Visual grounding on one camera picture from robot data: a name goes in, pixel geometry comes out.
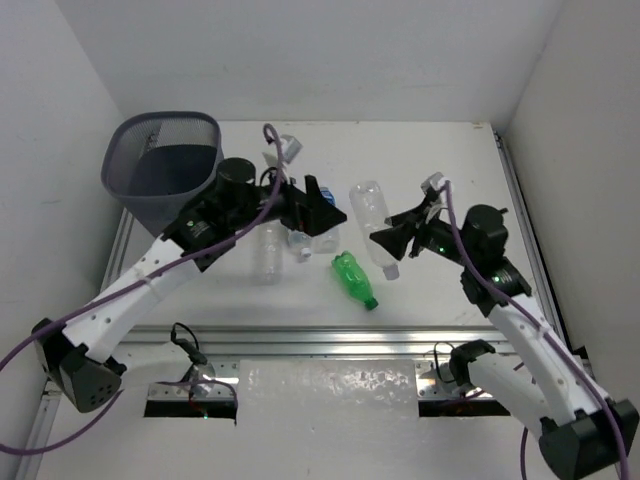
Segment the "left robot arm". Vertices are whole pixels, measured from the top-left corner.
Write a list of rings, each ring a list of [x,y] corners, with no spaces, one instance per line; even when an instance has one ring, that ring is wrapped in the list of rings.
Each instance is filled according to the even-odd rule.
[[[249,160],[223,160],[212,184],[86,311],[63,326],[44,319],[34,327],[43,370],[79,412],[98,409],[123,389],[187,382],[206,367],[204,354],[185,339],[136,348],[122,341],[173,291],[234,248],[242,232],[279,221],[315,237],[344,223],[346,214],[323,197],[316,178],[304,181],[299,190],[273,172],[259,185]]]

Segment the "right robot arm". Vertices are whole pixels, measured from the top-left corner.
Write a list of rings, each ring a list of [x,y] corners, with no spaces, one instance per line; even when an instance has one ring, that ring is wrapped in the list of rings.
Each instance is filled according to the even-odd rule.
[[[504,213],[488,205],[471,207],[461,227],[443,221],[436,193],[390,217],[371,234],[395,259],[428,250],[460,266],[468,301],[507,339],[529,374],[515,371],[484,340],[456,347],[448,370],[462,391],[479,388],[495,398],[536,439],[549,469],[559,479],[583,479],[613,465],[630,476],[627,456],[639,425],[628,400],[615,401],[561,343],[505,255]]]

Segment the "clear bottle grey label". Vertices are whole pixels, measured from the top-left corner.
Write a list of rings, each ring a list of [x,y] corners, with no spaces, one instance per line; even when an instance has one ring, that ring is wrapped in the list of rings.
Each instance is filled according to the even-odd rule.
[[[304,232],[290,230],[287,236],[287,244],[290,252],[298,262],[308,261],[312,254],[312,238]]]

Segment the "green plastic bottle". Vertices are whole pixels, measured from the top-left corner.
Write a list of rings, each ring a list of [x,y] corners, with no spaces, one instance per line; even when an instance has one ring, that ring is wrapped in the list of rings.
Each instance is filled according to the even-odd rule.
[[[337,255],[331,261],[331,266],[342,287],[353,300],[362,304],[367,311],[378,307],[379,303],[370,280],[352,253],[344,251]]]

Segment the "clear bottle diagonal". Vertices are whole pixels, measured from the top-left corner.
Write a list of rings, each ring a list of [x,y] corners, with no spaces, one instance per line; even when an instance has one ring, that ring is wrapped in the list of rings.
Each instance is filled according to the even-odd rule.
[[[370,239],[372,233],[388,228],[389,210],[380,185],[373,180],[360,182],[350,189],[349,199],[370,259],[388,281],[397,280],[398,261]]]

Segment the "clear bottle blue label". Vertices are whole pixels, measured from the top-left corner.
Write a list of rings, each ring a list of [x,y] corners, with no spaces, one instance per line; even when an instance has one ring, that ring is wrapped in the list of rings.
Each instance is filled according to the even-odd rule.
[[[336,206],[336,200],[333,193],[326,186],[321,186],[325,201],[332,207]],[[321,225],[326,228],[318,236],[313,238],[312,247],[315,254],[334,254],[337,252],[340,243],[339,228],[333,219],[332,213],[322,218]]]

